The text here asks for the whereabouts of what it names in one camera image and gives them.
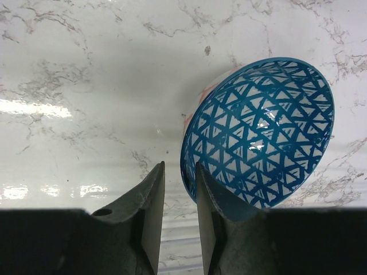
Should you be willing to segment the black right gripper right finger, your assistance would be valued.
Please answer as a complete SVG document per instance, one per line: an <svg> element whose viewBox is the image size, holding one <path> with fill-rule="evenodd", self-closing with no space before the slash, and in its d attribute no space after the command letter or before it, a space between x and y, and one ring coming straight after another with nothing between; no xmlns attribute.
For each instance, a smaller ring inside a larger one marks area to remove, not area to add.
<svg viewBox="0 0 367 275"><path fill-rule="evenodd" d="M197 210L205 274L269 274L265 215L196 164Z"/></svg>

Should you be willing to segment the blue triangle patterned bowl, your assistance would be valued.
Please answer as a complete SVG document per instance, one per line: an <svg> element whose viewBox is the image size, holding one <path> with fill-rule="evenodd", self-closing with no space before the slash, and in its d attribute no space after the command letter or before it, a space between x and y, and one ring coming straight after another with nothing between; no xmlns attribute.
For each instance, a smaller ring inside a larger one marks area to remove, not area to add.
<svg viewBox="0 0 367 275"><path fill-rule="evenodd" d="M334 126L324 75L290 57L266 58L222 74L184 122L180 170L191 199L196 164L250 205L292 195L321 161Z"/></svg>

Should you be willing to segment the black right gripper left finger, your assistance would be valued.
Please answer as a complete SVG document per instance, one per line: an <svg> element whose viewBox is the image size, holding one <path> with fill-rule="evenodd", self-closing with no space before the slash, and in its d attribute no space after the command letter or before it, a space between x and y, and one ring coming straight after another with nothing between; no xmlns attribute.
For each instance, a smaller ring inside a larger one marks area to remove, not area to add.
<svg viewBox="0 0 367 275"><path fill-rule="evenodd" d="M158 273L164 197L160 162L138 185L92 213L100 223L94 239L103 274Z"/></svg>

